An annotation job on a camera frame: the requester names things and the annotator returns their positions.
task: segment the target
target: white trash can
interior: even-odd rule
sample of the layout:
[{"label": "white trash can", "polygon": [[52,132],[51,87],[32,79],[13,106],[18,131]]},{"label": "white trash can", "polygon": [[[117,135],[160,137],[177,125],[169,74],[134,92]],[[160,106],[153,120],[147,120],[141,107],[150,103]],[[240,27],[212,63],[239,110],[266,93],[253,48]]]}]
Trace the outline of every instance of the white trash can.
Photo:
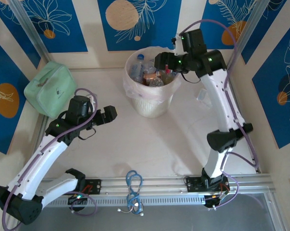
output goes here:
[{"label": "white trash can", "polygon": [[175,91],[179,88],[181,80],[177,75],[175,79],[162,87],[148,87],[133,81],[129,74],[132,64],[139,54],[145,56],[144,61],[154,59],[159,53],[172,52],[168,48],[147,47],[133,53],[127,60],[124,69],[124,88],[126,95],[132,99],[135,110],[142,116],[156,118],[163,115],[169,108]]}]

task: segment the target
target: green pouch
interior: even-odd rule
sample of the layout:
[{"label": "green pouch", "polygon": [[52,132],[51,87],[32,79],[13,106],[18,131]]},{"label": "green pouch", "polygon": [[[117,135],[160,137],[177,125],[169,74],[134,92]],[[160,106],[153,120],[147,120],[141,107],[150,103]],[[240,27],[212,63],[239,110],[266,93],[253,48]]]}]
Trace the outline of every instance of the green pouch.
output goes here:
[{"label": "green pouch", "polygon": [[51,61],[25,87],[24,95],[39,113],[56,118],[75,90],[69,69]]}]

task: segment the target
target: white floor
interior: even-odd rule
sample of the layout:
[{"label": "white floor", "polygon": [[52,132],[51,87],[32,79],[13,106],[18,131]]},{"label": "white floor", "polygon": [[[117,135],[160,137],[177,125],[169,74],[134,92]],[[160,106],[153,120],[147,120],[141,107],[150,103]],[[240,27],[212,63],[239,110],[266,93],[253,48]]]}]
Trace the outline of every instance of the white floor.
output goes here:
[{"label": "white floor", "polygon": [[[73,76],[79,87],[98,95],[99,108],[113,105],[118,117],[112,123],[95,127],[97,134],[89,140],[75,139],[53,164],[47,178],[58,177],[69,168],[88,177],[122,177],[131,169],[142,176],[201,173],[210,151],[206,135],[217,129],[213,109],[196,100],[202,83],[182,82],[169,111],[150,119],[140,116],[126,97],[121,69],[74,71]],[[234,151],[251,160],[244,140]],[[252,167],[232,156],[225,171],[255,173]]]}]

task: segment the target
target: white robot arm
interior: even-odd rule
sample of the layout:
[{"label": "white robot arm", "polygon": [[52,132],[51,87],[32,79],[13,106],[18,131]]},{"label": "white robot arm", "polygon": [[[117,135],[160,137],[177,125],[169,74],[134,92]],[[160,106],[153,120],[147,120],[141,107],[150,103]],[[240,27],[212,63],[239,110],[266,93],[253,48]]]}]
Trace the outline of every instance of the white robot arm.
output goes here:
[{"label": "white robot arm", "polygon": [[[79,137],[83,140],[80,137],[82,130],[90,130],[93,129],[93,126],[112,122],[117,117],[116,109],[113,106],[104,107],[104,113],[97,110],[95,115],[92,115],[93,108],[91,98],[75,96],[70,100],[68,110],[50,123],[41,144],[24,168],[7,187],[0,186],[1,209],[4,209],[5,204],[8,203],[8,214],[23,224],[30,224],[38,217],[41,210],[53,200],[65,193],[81,192],[84,189],[85,175],[75,169],[67,170],[61,177],[51,182],[42,183],[41,181],[74,138]],[[58,135],[66,131],[65,135],[50,144],[52,140],[59,137]],[[8,200],[8,196],[12,192],[13,195]]]},{"label": "white robot arm", "polygon": [[[246,133],[252,131],[252,125],[245,123],[242,118],[227,78],[227,67],[220,51],[207,51],[200,29],[177,34],[172,39],[174,52],[163,52],[156,56],[155,67],[165,70],[165,65],[177,73],[183,74],[194,71],[207,89],[213,108],[217,115],[218,130],[207,135],[211,147],[208,162],[202,170],[202,176],[197,181],[199,189],[216,190],[219,183],[225,180],[221,164],[226,152],[230,152],[243,137],[238,124]],[[234,120],[229,100],[236,112]]]}]

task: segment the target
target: trash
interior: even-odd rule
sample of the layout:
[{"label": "trash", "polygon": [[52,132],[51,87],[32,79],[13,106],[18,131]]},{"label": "trash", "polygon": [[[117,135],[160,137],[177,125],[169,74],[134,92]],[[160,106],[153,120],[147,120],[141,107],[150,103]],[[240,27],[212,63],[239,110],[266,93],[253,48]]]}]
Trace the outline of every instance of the trash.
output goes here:
[{"label": "trash", "polygon": [[130,77],[135,82],[142,83],[143,81],[143,72],[144,72],[144,55],[139,54],[137,60],[132,64]]},{"label": "trash", "polygon": [[154,67],[154,59],[149,60],[144,63],[144,73],[145,74],[153,74],[156,72],[156,68]]},{"label": "trash", "polygon": [[212,108],[212,103],[206,89],[201,89],[196,99],[208,108]]},{"label": "trash", "polygon": [[144,74],[143,77],[143,85],[145,86],[149,86],[150,85],[150,81],[154,78],[157,78],[157,74],[154,72],[152,74]]},{"label": "trash", "polygon": [[161,87],[163,85],[164,85],[164,83],[159,77],[153,78],[149,84],[150,87]]},{"label": "trash", "polygon": [[161,73],[161,80],[163,81],[164,85],[170,84],[176,77],[176,72],[166,73],[166,71],[160,71]]},{"label": "trash", "polygon": [[126,95],[132,99],[135,110],[145,117],[158,117],[167,111],[173,94],[181,84],[181,80],[176,75],[167,85],[148,87],[133,81],[128,73],[130,73],[131,67],[139,54],[143,54],[144,62],[148,62],[162,52],[171,52],[171,50],[162,47],[147,47],[132,54],[126,62],[123,76]]}]

